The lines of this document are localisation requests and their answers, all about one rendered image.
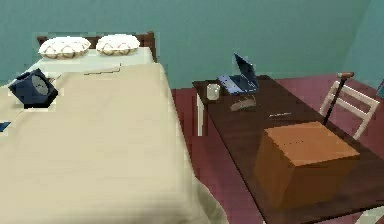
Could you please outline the beige bed with brown headboard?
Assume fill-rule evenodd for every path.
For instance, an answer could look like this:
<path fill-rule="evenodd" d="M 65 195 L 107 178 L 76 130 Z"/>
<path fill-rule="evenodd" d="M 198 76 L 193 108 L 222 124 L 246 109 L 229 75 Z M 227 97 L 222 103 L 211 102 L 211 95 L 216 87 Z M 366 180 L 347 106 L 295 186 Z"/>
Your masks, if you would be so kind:
<path fill-rule="evenodd" d="M 41 62 L 47 108 L 0 87 L 0 224 L 229 224 L 193 171 L 154 34 L 138 40 Z"/>

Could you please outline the dark blue alarm clock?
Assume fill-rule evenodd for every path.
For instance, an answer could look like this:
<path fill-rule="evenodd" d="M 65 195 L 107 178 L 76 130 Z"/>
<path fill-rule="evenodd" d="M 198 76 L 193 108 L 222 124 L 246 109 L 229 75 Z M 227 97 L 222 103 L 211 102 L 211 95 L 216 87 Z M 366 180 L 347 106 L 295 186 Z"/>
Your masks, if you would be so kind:
<path fill-rule="evenodd" d="M 22 102 L 24 108 L 48 108 L 58 91 L 43 72 L 37 68 L 18 76 L 9 90 Z"/>

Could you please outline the black bat with brown end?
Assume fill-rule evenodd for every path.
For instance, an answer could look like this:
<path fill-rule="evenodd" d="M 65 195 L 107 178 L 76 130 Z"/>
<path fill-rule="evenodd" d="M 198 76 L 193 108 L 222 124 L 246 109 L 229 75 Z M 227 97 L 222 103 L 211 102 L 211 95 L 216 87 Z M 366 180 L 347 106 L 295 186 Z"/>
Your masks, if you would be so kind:
<path fill-rule="evenodd" d="M 336 104 L 336 101 L 337 101 L 337 99 L 338 99 L 338 97 L 339 97 L 339 94 L 340 94 L 340 92 L 341 92 L 341 90 L 342 90 L 342 88 L 343 88 L 345 82 L 346 82 L 349 78 L 353 77 L 353 76 L 354 76 L 354 73 L 353 73 L 353 72 L 338 72 L 338 73 L 337 73 L 337 76 L 340 78 L 340 83 L 339 83 L 338 88 L 337 88 L 337 90 L 336 90 L 336 92 L 335 92 L 335 96 L 333 97 L 333 99 L 332 99 L 332 101 L 331 101 L 331 103 L 330 103 L 330 106 L 329 106 L 329 109 L 328 109 L 328 111 L 327 111 L 327 114 L 326 114 L 326 116 L 325 116 L 325 118 L 324 118 L 324 120 L 323 120 L 323 124 L 324 124 L 324 125 L 326 125 L 327 122 L 328 122 L 328 120 L 329 120 L 329 117 L 330 117 L 330 115 L 331 115 L 331 113 L 332 113 L 332 110 L 333 110 L 333 108 L 334 108 L 334 105 Z"/>

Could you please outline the white quilted pillow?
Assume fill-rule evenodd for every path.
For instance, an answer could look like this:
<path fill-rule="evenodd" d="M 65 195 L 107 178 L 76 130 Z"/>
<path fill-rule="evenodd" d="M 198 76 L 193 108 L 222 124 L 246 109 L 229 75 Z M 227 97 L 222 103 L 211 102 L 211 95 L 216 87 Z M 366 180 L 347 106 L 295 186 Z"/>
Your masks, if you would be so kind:
<path fill-rule="evenodd" d="M 128 55 L 137 50 L 140 41 L 133 35 L 113 34 L 101 37 L 96 44 L 96 50 L 104 55 Z"/>
<path fill-rule="evenodd" d="M 91 43 L 83 37 L 55 37 L 45 41 L 38 53 L 49 59 L 72 59 L 84 55 Z"/>

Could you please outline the dark blue open laptop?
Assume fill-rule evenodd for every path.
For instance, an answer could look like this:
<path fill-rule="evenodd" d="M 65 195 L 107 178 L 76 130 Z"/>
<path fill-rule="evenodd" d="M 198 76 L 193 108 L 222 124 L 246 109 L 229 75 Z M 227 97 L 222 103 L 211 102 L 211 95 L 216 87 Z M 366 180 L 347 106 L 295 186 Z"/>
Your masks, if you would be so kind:
<path fill-rule="evenodd" d="M 259 89 L 259 84 L 253 65 L 237 53 L 235 53 L 234 56 L 240 74 L 218 76 L 217 80 L 230 95 L 255 93 Z"/>

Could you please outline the brown cardboard box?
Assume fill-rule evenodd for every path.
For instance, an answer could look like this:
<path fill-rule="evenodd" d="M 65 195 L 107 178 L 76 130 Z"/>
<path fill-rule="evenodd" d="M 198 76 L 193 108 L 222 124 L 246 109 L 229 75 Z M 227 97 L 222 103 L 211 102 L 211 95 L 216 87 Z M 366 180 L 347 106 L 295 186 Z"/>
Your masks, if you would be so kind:
<path fill-rule="evenodd" d="M 288 209 L 331 199 L 360 153 L 319 122 L 263 131 L 254 173 L 268 202 Z"/>

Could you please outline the white wooden chair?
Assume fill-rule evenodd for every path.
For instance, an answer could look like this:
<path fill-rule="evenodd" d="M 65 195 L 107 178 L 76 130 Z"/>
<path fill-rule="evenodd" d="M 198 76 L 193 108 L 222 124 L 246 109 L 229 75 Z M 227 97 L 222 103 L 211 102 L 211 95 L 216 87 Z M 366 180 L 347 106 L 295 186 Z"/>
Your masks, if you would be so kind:
<path fill-rule="evenodd" d="M 334 100 L 336 96 L 336 91 L 338 87 L 340 86 L 340 81 L 335 81 L 328 91 L 327 95 L 324 98 L 324 101 L 319 109 L 319 113 L 326 117 L 326 113 L 328 112 L 328 109 L 331 105 L 331 102 Z M 380 102 L 347 86 L 344 85 L 341 88 L 341 93 L 344 95 L 348 95 L 352 97 L 353 99 L 357 100 L 359 103 L 363 103 L 369 107 L 369 110 L 367 112 L 363 111 L 362 109 L 359 109 L 357 106 L 354 106 L 350 102 L 347 102 L 346 100 L 338 97 L 335 104 L 341 106 L 343 109 L 346 109 L 347 111 L 351 112 L 355 116 L 359 117 L 362 122 L 357 128 L 356 132 L 353 134 L 353 138 L 357 140 L 365 131 L 366 127 L 368 126 L 369 122 L 371 121 L 376 109 L 379 107 Z"/>

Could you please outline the white mug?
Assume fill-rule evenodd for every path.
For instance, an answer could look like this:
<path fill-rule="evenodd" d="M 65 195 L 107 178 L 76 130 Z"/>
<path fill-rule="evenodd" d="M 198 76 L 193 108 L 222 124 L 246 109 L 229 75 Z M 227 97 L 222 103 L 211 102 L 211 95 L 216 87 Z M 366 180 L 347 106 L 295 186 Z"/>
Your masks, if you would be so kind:
<path fill-rule="evenodd" d="M 220 86 L 218 84 L 208 84 L 206 96 L 208 100 L 217 100 L 220 97 Z"/>

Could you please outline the dark brown table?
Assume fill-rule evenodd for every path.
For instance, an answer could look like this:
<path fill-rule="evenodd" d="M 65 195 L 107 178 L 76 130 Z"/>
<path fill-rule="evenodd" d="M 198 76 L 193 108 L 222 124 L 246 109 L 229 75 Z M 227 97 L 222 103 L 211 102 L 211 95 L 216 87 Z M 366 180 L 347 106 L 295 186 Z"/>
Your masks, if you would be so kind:
<path fill-rule="evenodd" d="M 217 100 L 207 98 L 212 82 L 195 81 L 198 116 L 208 114 L 253 197 L 266 224 L 317 224 L 359 212 L 356 224 L 384 224 L 384 160 L 349 134 L 329 123 L 327 128 L 356 149 L 361 159 L 339 192 L 325 202 L 279 210 L 253 174 L 256 154 L 266 128 L 322 121 L 323 116 L 266 75 L 258 77 L 260 89 L 251 95 L 220 92 Z"/>

